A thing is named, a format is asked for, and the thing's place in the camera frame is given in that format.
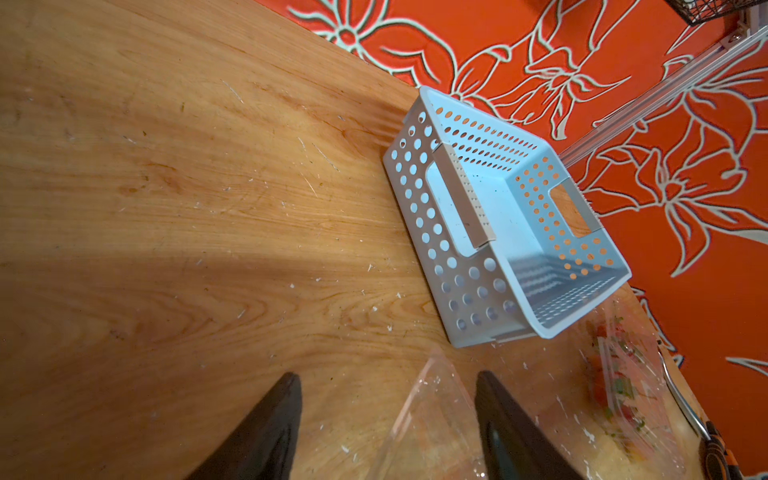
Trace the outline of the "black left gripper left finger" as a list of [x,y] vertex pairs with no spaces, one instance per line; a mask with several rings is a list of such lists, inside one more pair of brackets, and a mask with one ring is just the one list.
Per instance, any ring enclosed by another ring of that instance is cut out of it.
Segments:
[[190,479],[287,479],[302,413],[300,377],[285,373]]

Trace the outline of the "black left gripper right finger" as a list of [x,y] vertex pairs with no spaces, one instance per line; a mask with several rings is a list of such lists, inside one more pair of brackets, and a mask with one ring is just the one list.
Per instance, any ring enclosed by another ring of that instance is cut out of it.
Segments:
[[488,370],[476,378],[475,410],[490,479],[582,478]]

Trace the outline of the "clear plastic clamshell container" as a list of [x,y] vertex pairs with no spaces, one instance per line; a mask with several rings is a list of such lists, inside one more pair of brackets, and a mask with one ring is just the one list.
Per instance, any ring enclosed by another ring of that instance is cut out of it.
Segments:
[[597,310],[586,331],[590,394],[599,423],[633,463],[681,479],[685,461],[665,408],[667,385],[653,335],[617,304]]

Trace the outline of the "light blue perforated plastic basket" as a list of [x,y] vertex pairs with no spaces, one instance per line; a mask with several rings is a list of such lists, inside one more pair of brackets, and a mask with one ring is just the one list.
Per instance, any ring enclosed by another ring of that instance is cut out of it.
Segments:
[[450,343],[551,339],[631,276],[543,139],[429,87],[383,164]]

